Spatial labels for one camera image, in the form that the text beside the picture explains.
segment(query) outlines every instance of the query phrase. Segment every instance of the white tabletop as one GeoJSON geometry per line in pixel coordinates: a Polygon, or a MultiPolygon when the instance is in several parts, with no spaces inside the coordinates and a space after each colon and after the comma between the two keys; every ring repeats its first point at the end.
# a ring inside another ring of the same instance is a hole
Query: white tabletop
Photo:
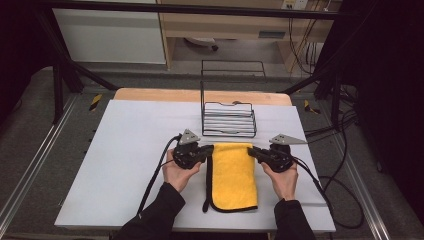
{"type": "MultiPolygon", "coordinates": [[[[199,145],[215,142],[252,142],[269,147],[269,139],[283,133],[305,140],[295,107],[254,105],[255,138],[201,136],[200,104],[112,100],[104,113],[87,155],[68,193],[55,225],[74,229],[119,229],[134,217],[163,149],[186,128],[201,137],[199,145]]],[[[308,145],[292,145],[292,154],[305,161],[317,176],[308,145]]],[[[296,198],[315,232],[335,231],[325,201],[310,176],[298,168],[296,198]]],[[[272,231],[278,199],[262,167],[255,167],[258,209],[242,213],[202,212],[206,164],[194,175],[182,196],[187,204],[174,223],[181,231],[272,231]]],[[[163,182],[159,174],[146,206],[163,182]]]]}

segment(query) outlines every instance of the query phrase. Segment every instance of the human hand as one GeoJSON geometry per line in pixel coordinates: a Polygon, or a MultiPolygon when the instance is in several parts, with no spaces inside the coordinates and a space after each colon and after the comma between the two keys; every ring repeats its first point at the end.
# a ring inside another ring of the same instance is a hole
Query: human hand
{"type": "Polygon", "coordinates": [[[162,167],[165,182],[171,184],[178,192],[183,191],[191,176],[199,172],[201,162],[196,163],[192,169],[182,169],[174,161],[170,149],[166,153],[166,164],[162,167]]]}
{"type": "Polygon", "coordinates": [[[286,201],[295,199],[296,183],[299,174],[297,173],[297,164],[293,165],[284,172],[276,173],[265,162],[261,163],[264,172],[271,178],[272,186],[278,198],[286,201]]]}

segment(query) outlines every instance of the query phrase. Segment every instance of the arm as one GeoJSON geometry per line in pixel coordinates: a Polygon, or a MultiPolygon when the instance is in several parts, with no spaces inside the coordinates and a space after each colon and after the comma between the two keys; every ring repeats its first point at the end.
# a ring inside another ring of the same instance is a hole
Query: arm
{"type": "Polygon", "coordinates": [[[128,221],[119,230],[114,240],[168,239],[174,219],[185,205],[180,192],[191,176],[199,171],[200,162],[192,169],[178,167],[172,160],[173,150],[167,152],[167,163],[162,171],[165,182],[156,199],[139,215],[128,221]]]}
{"type": "Polygon", "coordinates": [[[261,165],[264,172],[271,178],[274,191],[280,200],[274,208],[277,224],[275,239],[315,239],[299,201],[295,200],[295,190],[299,176],[297,164],[294,163],[282,173],[273,172],[264,162],[261,165]]]}

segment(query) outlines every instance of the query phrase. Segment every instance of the yellow towel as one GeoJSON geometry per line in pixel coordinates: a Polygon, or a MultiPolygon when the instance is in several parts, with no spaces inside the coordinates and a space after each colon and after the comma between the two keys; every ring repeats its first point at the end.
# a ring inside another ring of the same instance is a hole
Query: yellow towel
{"type": "Polygon", "coordinates": [[[255,159],[247,154],[251,143],[214,144],[208,159],[207,205],[219,212],[240,212],[257,209],[258,198],[254,177],[255,159]]]}

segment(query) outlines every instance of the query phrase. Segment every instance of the black wire basket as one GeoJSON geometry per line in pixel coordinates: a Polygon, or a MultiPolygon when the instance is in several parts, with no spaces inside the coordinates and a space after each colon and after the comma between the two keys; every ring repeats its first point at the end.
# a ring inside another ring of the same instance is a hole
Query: black wire basket
{"type": "Polygon", "coordinates": [[[200,82],[202,135],[217,137],[256,136],[255,111],[251,103],[205,101],[204,82],[200,82]]]}

